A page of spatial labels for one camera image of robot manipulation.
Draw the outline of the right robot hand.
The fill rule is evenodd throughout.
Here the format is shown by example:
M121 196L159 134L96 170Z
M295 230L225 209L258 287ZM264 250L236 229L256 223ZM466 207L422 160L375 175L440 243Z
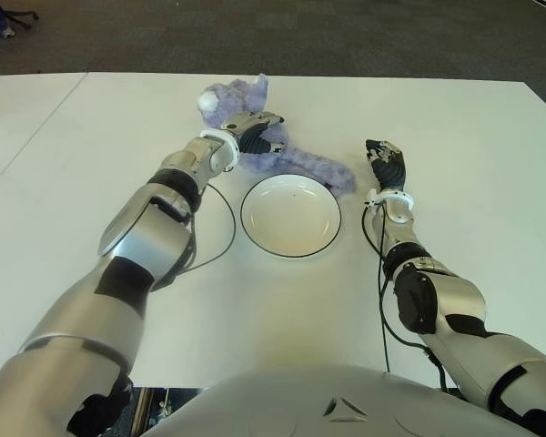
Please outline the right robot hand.
M381 190L403 190L406 166L402 151L387 140L367 139L367 159Z

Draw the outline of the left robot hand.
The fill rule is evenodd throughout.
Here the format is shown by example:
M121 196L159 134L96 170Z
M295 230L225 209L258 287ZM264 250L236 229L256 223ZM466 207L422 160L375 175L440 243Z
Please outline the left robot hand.
M268 111L245 111L227 119L221 128L233 135L242 153L253 155L279 153L284 148L284 143L266 140L262 134L270 127L283 122L283 117Z

